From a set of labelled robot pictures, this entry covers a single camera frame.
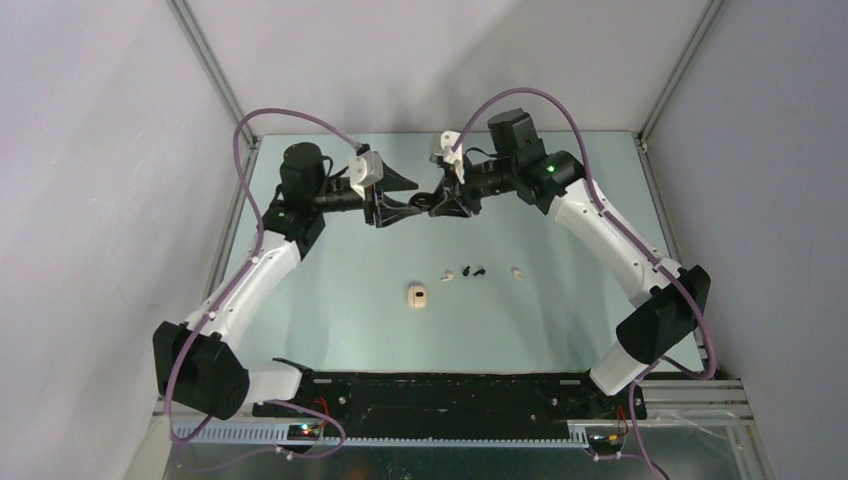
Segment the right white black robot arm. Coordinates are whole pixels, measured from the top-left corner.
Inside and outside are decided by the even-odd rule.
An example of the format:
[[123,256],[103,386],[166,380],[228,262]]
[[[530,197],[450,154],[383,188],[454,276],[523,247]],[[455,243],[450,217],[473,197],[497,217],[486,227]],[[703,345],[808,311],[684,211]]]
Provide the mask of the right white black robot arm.
[[494,155],[480,164],[464,154],[457,131],[434,140],[431,162],[443,169],[439,186],[416,197],[431,217],[470,218],[484,198],[514,192],[564,226],[612,273],[633,306],[616,327],[616,341],[588,372],[581,392],[585,411],[606,418],[621,391],[693,332],[711,280],[700,266],[685,268],[633,231],[567,151],[547,152],[532,117],[513,109],[488,121]]

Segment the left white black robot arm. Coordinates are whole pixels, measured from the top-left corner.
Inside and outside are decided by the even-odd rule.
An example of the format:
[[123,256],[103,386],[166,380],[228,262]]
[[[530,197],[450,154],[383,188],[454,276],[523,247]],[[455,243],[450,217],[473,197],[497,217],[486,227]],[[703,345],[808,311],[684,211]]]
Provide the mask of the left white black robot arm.
[[157,388],[172,404],[227,420],[244,405],[277,400],[292,416],[316,403],[306,370],[285,360],[248,364],[240,343],[269,295],[305,258],[332,212],[362,211],[367,224],[387,227],[420,214],[390,198],[417,183],[387,166],[367,144],[347,166],[328,173],[332,160],[314,143],[282,154],[280,182],[241,266],[180,323],[163,322],[152,338]]

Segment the black earbud charging case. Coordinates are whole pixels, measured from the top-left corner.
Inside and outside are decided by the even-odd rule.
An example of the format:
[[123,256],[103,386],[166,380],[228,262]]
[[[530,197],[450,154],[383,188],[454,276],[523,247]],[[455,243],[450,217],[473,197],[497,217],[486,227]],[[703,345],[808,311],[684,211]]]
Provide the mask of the black earbud charging case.
[[431,193],[418,192],[409,199],[408,203],[415,208],[428,212],[433,206],[433,195]]

